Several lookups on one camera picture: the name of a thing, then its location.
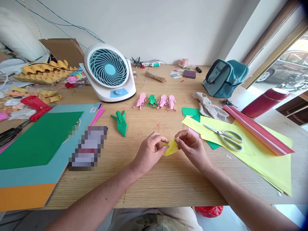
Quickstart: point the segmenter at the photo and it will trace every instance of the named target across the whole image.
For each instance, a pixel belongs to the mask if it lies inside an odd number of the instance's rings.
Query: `brown door frame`
[[[308,29],[308,22],[303,19],[298,26],[278,45],[278,47],[270,54],[270,56],[261,64],[261,66],[249,77],[242,87],[249,88],[276,60],[285,53],[288,48],[296,42]]]
[[[300,2],[298,0],[288,0],[253,48],[246,55],[242,63],[249,65],[299,6]]]

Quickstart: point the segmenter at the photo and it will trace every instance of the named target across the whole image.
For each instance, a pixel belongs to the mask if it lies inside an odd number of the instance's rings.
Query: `green origami insect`
[[[121,115],[120,111],[116,111],[115,114],[117,117],[115,117],[114,115],[111,115],[111,117],[116,120],[118,131],[125,137],[127,129],[127,123],[125,121],[125,111],[123,111],[123,115]]]
[[[158,104],[156,103],[156,99],[155,99],[154,95],[150,95],[150,98],[148,98],[148,99],[149,99],[149,103],[147,104],[147,106],[152,105],[154,108],[156,108],[154,106],[154,104],[156,104],[158,106]]]

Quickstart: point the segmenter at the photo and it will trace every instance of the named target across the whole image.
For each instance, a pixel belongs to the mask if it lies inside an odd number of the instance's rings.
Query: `notebook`
[[[185,70],[184,74],[183,74],[183,77],[195,79],[196,78],[196,72],[195,71]]]

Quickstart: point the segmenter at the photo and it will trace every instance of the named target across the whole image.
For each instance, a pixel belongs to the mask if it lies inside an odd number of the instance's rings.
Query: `wooden sticks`
[[[160,77],[158,75],[154,75],[154,74],[152,74],[152,73],[150,73],[148,71],[145,72],[145,76],[151,77],[151,78],[156,79],[156,80],[161,81],[161,82],[167,82],[167,80],[165,78]]]

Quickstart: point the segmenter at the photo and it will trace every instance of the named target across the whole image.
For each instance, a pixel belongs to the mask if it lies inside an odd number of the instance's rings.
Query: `teal backpack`
[[[208,94],[217,98],[230,98],[234,89],[247,76],[249,67],[236,60],[217,59],[208,71],[202,85]]]

